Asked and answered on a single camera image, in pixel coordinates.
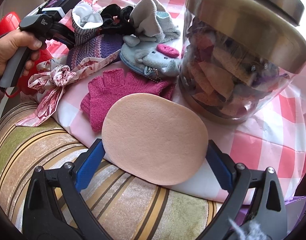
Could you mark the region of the left hand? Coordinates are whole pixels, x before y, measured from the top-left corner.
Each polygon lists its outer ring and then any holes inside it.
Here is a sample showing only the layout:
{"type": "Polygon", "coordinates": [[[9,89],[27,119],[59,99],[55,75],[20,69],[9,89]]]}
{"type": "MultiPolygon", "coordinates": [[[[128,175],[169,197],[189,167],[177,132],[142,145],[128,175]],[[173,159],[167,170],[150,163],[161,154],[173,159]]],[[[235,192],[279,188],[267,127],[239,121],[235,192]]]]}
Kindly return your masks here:
{"type": "Polygon", "coordinates": [[[7,62],[20,47],[28,47],[32,50],[23,70],[23,75],[28,75],[35,61],[39,59],[40,51],[46,49],[46,44],[26,31],[13,30],[3,36],[0,39],[0,77],[2,77],[5,71],[7,62]]]}

